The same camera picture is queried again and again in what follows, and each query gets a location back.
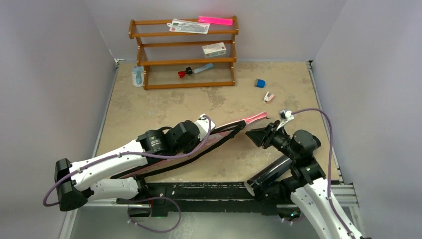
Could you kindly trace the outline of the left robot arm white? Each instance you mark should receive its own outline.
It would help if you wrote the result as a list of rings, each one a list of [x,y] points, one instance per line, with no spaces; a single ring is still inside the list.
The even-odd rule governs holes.
[[[71,211],[89,201],[108,198],[132,199],[141,204],[148,199],[147,188],[131,172],[155,163],[184,158],[203,148],[214,130],[206,116],[184,121],[174,127],[148,130],[126,145],[90,159],[55,163],[54,186],[60,211]]]

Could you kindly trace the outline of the black shuttlecock tube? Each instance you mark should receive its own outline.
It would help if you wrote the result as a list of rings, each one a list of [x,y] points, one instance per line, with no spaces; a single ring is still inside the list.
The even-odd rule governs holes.
[[[244,182],[247,191],[256,199],[264,194],[277,178],[289,170],[292,160],[282,156]]]

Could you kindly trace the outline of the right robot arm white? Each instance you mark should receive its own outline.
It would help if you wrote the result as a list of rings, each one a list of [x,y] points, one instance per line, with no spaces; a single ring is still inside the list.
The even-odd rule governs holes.
[[[314,157],[314,151],[321,146],[316,136],[306,130],[289,136],[279,121],[248,131],[246,136],[257,147],[273,147],[290,160],[292,176],[280,181],[280,198],[298,206],[321,239],[364,238],[342,209],[331,180]]]

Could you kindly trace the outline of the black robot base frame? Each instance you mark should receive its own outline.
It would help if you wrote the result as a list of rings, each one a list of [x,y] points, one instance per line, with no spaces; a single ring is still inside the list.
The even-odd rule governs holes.
[[[255,199],[243,182],[148,183],[148,189],[132,200],[97,199],[88,206],[127,206],[133,217],[165,217],[169,212],[260,213],[295,218],[301,209],[290,199],[287,186],[274,183]]]

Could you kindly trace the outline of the pink sport racket bag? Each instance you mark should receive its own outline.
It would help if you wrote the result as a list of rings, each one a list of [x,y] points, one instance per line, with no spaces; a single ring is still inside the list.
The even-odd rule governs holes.
[[[220,126],[215,128],[209,135],[207,141],[203,145],[203,147],[199,147],[200,143],[198,140],[191,140],[190,145],[184,147],[179,143],[173,143],[170,145],[170,133],[174,132],[173,128],[164,127],[156,132],[160,132],[163,136],[162,142],[166,142],[168,144],[168,149],[182,149],[183,153],[193,152],[193,150],[197,150],[197,152],[192,156],[187,156],[175,160],[169,159],[158,159],[158,158],[151,158],[148,157],[148,163],[145,166],[138,166],[130,170],[126,170],[124,172],[118,173],[114,176],[111,176],[112,179],[124,179],[136,175],[141,175],[142,177],[149,177],[157,174],[161,174],[167,171],[171,171],[182,166],[185,166],[189,163],[192,163],[199,159],[200,157],[206,155],[207,153],[217,149],[218,147],[225,144],[227,141],[233,139],[238,133],[244,130],[248,125],[253,123],[259,122],[263,119],[266,119],[268,116],[267,112],[260,112],[255,115],[247,116],[243,119],[238,121]]]

